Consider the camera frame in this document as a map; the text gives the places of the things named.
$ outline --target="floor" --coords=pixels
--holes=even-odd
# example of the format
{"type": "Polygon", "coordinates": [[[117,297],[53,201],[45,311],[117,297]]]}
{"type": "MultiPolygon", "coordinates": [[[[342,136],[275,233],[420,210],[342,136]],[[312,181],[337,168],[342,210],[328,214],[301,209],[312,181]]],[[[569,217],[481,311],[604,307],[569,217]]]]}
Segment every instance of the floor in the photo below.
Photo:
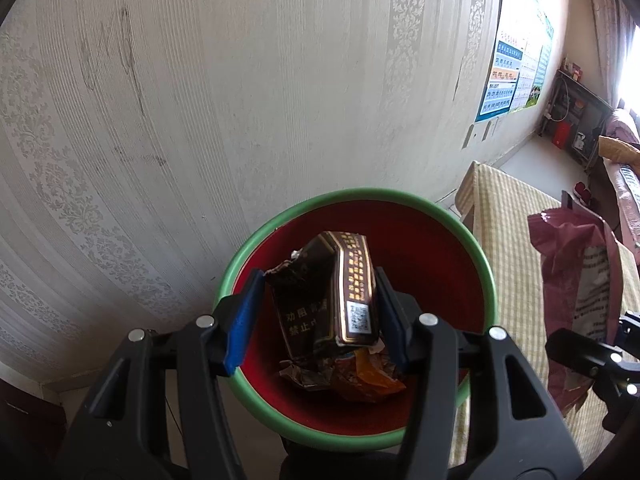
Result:
{"type": "MultiPolygon", "coordinates": [[[[549,140],[533,137],[522,149],[516,152],[501,167],[510,174],[531,186],[560,200],[563,189],[571,190],[578,181],[586,181],[586,176],[567,153],[557,149],[549,140]]],[[[460,218],[455,206],[450,213],[460,218]]],[[[167,374],[167,401],[171,412],[166,410],[167,428],[170,440],[172,461],[186,466],[182,439],[178,430],[180,423],[177,402],[177,383],[175,371],[167,374]]],[[[88,388],[60,394],[67,420],[71,422],[80,407],[88,388]]],[[[280,437],[260,424],[233,396],[224,381],[220,381],[229,427],[238,448],[238,455],[249,480],[261,478],[276,480],[280,463],[285,457],[280,437]]]]}

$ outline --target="poster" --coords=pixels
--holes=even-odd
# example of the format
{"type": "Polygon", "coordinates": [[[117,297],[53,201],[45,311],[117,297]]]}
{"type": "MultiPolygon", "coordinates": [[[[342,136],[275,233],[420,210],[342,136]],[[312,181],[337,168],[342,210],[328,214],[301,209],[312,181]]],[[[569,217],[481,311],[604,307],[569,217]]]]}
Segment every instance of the poster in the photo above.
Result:
{"type": "Polygon", "coordinates": [[[494,55],[476,122],[538,102],[552,38],[553,27],[537,0],[502,0],[494,55]]]}

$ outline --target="white cable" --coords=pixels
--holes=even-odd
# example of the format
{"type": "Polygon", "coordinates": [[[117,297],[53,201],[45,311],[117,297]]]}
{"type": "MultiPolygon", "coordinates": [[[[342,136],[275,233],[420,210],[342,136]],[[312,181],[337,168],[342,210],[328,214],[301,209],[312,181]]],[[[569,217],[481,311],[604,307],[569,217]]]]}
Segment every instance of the white cable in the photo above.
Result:
{"type": "Polygon", "coordinates": [[[553,117],[551,117],[551,120],[555,123],[561,123],[566,119],[567,115],[569,115],[569,85],[566,83],[564,78],[562,78],[562,82],[564,83],[564,87],[566,88],[566,113],[564,114],[564,117],[562,119],[555,120],[553,117]]]}

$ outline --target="pink curtain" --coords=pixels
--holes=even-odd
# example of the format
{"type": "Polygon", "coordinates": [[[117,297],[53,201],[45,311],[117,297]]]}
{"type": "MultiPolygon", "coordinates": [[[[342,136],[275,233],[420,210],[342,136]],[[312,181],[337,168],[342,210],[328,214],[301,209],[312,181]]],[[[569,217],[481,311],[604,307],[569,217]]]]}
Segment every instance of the pink curtain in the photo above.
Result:
{"type": "Polygon", "coordinates": [[[616,108],[618,85],[627,53],[631,50],[636,24],[622,0],[591,0],[598,40],[600,73],[607,101],[616,108]]]}

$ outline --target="trash bin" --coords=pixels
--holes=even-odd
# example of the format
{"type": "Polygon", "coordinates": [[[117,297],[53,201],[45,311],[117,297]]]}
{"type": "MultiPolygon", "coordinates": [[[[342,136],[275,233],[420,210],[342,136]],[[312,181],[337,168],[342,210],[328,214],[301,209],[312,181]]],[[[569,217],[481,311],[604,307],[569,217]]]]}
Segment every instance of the trash bin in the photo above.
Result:
{"type": "MultiPolygon", "coordinates": [[[[367,237],[374,266],[393,288],[415,297],[425,312],[461,330],[482,332],[495,323],[495,285],[473,235],[434,203],[388,189],[346,189],[324,194],[280,213],[258,229],[233,257],[216,303],[242,289],[254,268],[271,269],[319,232],[367,237]]],[[[306,446],[364,451],[400,444],[414,399],[415,381],[377,403],[348,402],[335,392],[306,392],[278,375],[287,358],[276,309],[265,294],[244,363],[230,386],[265,426],[306,446]]],[[[464,379],[457,394],[468,396],[464,379]]]]}

